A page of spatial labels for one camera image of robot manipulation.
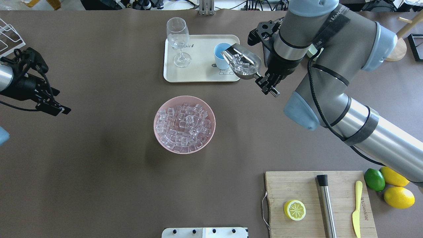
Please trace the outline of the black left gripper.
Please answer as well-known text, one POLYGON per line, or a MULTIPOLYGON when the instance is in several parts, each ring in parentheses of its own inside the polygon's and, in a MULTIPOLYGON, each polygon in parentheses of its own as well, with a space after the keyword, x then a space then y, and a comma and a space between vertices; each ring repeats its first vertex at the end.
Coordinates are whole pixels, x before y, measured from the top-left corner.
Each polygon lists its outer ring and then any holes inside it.
POLYGON ((36 102, 36 110, 57 116, 69 114, 71 108, 54 99, 59 90, 50 86, 46 77, 48 66, 35 49, 14 50, 15 57, 1 57, 1 95, 18 101, 36 102))

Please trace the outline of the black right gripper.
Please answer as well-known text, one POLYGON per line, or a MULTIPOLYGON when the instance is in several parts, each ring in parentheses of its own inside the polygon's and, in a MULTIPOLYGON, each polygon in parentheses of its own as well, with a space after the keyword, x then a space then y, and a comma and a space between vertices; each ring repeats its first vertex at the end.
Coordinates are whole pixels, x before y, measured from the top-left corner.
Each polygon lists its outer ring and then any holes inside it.
POLYGON ((281 20, 260 22, 248 35, 248 45, 262 43, 267 71, 263 77, 256 79, 255 83, 265 95, 278 95, 280 92, 276 89, 277 84, 292 74, 299 65, 299 59, 280 56, 276 51, 275 44, 283 42, 278 34, 280 25, 281 20))

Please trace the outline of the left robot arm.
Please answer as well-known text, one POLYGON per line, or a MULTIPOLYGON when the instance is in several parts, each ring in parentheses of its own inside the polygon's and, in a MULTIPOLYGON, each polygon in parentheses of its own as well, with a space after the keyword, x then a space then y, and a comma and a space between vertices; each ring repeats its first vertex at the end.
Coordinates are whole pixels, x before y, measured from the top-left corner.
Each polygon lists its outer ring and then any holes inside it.
POLYGON ((32 100, 36 103, 34 109, 17 107, 1 101, 1 104, 17 110, 44 112, 49 115, 68 114, 71 108, 61 105, 55 100, 60 91, 51 87, 46 73, 49 68, 43 57, 35 49, 14 50, 13 59, 1 57, 1 87, 2 96, 18 101, 32 100))

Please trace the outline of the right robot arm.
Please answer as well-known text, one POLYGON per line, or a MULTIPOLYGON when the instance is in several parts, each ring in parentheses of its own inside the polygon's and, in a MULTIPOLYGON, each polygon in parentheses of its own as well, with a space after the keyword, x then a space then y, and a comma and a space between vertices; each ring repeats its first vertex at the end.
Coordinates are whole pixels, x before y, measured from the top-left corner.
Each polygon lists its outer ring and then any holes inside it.
POLYGON ((270 27, 252 30, 248 44, 263 44, 265 66, 256 84, 278 95, 276 85, 292 74, 309 47, 315 62, 284 108, 291 120, 314 131, 328 128, 358 155, 385 165, 422 189, 422 142, 345 93, 360 71, 372 71, 393 51, 397 36, 338 0, 290 0, 287 14, 270 27))

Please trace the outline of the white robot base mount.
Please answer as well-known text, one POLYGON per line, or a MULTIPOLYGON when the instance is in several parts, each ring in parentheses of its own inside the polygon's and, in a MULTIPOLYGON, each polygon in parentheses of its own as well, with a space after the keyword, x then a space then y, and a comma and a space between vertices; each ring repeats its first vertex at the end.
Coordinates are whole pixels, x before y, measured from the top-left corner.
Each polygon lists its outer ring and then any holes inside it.
POLYGON ((247 228, 230 227, 183 227, 165 228, 162 238, 249 238, 247 228))

